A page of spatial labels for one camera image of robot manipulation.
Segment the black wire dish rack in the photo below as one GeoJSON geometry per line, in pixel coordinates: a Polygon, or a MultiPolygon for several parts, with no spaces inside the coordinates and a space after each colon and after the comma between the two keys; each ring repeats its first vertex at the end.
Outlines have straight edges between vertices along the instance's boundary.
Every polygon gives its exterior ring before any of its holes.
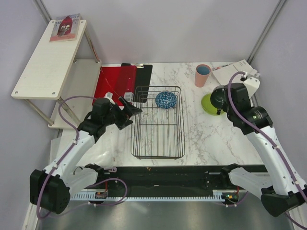
{"type": "Polygon", "coordinates": [[[138,159],[179,159],[185,155],[185,125],[181,88],[178,86],[149,86],[147,102],[133,102],[142,113],[132,118],[131,153],[138,159]],[[175,94],[177,104],[170,109],[155,103],[158,93],[175,94]]]}

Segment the blue patterned ceramic bowl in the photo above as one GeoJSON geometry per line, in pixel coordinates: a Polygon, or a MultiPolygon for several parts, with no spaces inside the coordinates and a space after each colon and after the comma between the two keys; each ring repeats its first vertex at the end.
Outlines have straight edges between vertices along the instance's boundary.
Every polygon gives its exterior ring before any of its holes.
{"type": "Polygon", "coordinates": [[[155,98],[155,103],[159,108],[170,109],[177,104],[177,98],[174,93],[169,91],[163,91],[158,93],[155,98]]]}

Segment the dark green ceramic mug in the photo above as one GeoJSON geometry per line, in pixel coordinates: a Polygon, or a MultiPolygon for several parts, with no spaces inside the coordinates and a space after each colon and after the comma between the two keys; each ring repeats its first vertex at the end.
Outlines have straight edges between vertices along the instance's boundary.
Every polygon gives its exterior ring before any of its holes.
{"type": "Polygon", "coordinates": [[[210,96],[210,102],[214,108],[216,108],[217,115],[220,115],[223,111],[223,107],[225,104],[225,96],[224,96],[224,87],[218,86],[216,87],[210,96]]]}

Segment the lime green plastic plate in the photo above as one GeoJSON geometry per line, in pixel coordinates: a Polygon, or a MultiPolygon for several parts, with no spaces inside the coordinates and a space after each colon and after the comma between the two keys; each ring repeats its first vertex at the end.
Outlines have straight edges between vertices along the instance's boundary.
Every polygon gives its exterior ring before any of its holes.
{"type": "Polygon", "coordinates": [[[201,106],[205,112],[210,115],[222,115],[224,112],[222,110],[216,109],[211,103],[211,94],[208,93],[204,95],[201,99],[201,106]]]}

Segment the pink plastic cup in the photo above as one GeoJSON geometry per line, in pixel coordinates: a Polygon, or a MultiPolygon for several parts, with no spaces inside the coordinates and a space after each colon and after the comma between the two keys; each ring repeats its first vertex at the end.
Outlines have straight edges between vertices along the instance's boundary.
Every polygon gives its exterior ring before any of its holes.
{"type": "Polygon", "coordinates": [[[208,74],[208,75],[200,75],[200,74],[198,74],[198,73],[195,71],[195,86],[198,87],[198,88],[203,87],[203,86],[205,85],[205,83],[206,83],[206,81],[207,81],[209,75],[210,75],[210,74],[208,74]]]}

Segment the light blue plastic cup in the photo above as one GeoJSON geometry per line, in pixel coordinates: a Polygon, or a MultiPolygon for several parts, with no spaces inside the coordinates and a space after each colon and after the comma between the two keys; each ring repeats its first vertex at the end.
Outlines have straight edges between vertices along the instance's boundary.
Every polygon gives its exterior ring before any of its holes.
{"type": "Polygon", "coordinates": [[[196,72],[200,75],[208,75],[211,72],[211,68],[208,66],[197,66],[196,72]]]}

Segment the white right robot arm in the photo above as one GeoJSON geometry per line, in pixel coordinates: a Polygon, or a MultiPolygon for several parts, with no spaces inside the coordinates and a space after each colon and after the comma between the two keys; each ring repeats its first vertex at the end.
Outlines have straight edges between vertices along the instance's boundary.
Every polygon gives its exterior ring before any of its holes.
{"type": "Polygon", "coordinates": [[[257,150],[269,178],[261,179],[232,164],[220,176],[221,186],[229,189],[237,185],[247,190],[258,197],[266,211],[274,217],[304,204],[307,201],[307,183],[289,163],[267,111],[260,106],[251,106],[248,90],[242,83],[226,85],[223,91],[223,110],[227,118],[257,150]]]}

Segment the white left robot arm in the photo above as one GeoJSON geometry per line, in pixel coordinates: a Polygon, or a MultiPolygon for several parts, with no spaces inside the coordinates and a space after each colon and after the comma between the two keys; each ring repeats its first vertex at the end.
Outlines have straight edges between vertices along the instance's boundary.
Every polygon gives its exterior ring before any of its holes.
{"type": "Polygon", "coordinates": [[[110,97],[95,98],[92,110],[85,116],[78,127],[74,127],[75,138],[69,146],[52,163],[43,170],[34,170],[30,175],[30,202],[36,205],[39,219],[43,216],[40,209],[49,213],[60,214],[67,207],[71,196],[93,186],[101,188],[105,176],[95,169],[83,166],[75,172],[77,163],[83,155],[105,133],[106,127],[116,125],[119,130],[131,125],[132,116],[142,109],[135,107],[122,96],[119,97],[123,108],[120,108],[110,97]]]}

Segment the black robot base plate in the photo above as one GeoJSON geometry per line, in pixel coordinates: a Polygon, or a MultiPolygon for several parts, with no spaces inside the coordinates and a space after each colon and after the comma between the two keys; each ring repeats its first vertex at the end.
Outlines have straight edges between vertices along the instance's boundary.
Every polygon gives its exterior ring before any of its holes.
{"type": "Polygon", "coordinates": [[[227,183],[222,166],[124,166],[99,170],[93,189],[118,195],[211,195],[214,190],[237,194],[243,188],[227,183]]]}

